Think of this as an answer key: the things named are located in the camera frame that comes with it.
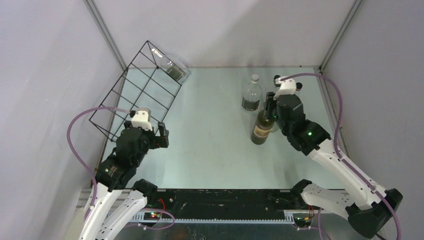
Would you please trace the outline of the green wine bottle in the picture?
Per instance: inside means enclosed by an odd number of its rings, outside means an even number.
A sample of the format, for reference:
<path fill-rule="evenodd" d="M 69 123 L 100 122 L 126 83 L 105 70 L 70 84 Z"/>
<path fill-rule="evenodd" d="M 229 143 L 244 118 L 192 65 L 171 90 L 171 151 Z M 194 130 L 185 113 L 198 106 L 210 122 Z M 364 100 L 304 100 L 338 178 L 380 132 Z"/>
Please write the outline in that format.
<path fill-rule="evenodd" d="M 266 142 L 275 121 L 265 117 L 264 110 L 260 110 L 256 117 L 254 127 L 252 129 L 250 139 L 256 145 L 262 145 Z"/>

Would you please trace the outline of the clear bottle white cap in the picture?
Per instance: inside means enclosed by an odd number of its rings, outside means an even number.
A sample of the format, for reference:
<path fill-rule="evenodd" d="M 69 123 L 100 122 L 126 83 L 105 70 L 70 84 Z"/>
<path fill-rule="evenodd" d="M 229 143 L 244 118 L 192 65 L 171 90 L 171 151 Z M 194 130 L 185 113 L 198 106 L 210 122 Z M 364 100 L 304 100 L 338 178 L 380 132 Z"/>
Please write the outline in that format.
<path fill-rule="evenodd" d="M 246 111 L 256 111 L 260 106 L 263 90 L 259 84 L 259 80 L 260 76 L 253 74 L 250 81 L 242 88 L 241 106 Z"/>

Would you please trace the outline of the clear bottle dark green label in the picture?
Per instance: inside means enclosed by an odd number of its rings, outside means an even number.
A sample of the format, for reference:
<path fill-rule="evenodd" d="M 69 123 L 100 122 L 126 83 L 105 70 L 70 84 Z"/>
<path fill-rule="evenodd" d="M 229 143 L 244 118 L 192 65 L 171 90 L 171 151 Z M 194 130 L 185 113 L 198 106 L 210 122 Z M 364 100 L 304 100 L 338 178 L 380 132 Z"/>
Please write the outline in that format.
<path fill-rule="evenodd" d="M 180 85 L 187 81 L 191 75 L 191 70 L 187 66 L 185 66 L 172 55 L 166 55 L 157 48 L 152 48 L 150 52 L 152 53 L 155 64 L 171 79 Z"/>

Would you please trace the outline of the clear bottle black cap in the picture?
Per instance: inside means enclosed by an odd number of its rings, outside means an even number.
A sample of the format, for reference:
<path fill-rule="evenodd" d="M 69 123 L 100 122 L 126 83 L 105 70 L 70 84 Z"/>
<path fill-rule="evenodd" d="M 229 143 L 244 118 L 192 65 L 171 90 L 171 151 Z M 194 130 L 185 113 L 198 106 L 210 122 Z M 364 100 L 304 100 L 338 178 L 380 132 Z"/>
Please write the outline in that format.
<path fill-rule="evenodd" d="M 295 92 L 294 92 L 294 94 L 296 95 L 296 96 L 300 96 L 300 93 L 301 93 L 301 90 L 302 90 L 302 88 L 303 88 L 303 84 L 301 83 L 301 82 L 297 82 L 296 83 L 296 89 L 295 89 Z"/>

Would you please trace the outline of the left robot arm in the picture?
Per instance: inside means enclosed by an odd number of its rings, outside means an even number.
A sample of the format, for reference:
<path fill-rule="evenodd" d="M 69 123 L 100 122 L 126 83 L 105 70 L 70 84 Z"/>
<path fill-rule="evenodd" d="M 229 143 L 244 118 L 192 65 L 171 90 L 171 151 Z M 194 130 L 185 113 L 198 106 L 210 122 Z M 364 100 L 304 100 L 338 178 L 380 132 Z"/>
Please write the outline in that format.
<path fill-rule="evenodd" d="M 169 146 L 166 125 L 160 122 L 157 126 L 159 135 L 155 135 L 154 128 L 146 121 L 132 120 L 124 124 L 124 130 L 115 141 L 116 146 L 95 175 L 97 188 L 90 194 L 93 205 L 85 207 L 89 214 L 80 240 L 111 240 L 139 210 L 156 206 L 158 187 L 140 179 L 134 183 L 125 201 L 107 217 L 148 151 Z"/>

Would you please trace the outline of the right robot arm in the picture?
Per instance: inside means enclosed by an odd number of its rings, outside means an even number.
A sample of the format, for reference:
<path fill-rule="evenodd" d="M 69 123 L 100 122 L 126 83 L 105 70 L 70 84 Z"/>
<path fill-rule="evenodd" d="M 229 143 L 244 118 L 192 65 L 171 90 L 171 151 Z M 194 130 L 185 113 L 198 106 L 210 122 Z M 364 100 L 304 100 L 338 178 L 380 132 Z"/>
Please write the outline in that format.
<path fill-rule="evenodd" d="M 396 188 L 386 189 L 359 169 L 322 126 L 306 118 L 297 95 L 267 92 L 264 117 L 278 124 L 295 150 L 333 173 L 346 191 L 338 193 L 303 179 L 292 188 L 295 192 L 290 201 L 295 208 L 323 208 L 346 219 L 358 234 L 368 239 L 377 236 L 395 217 L 403 195 Z"/>

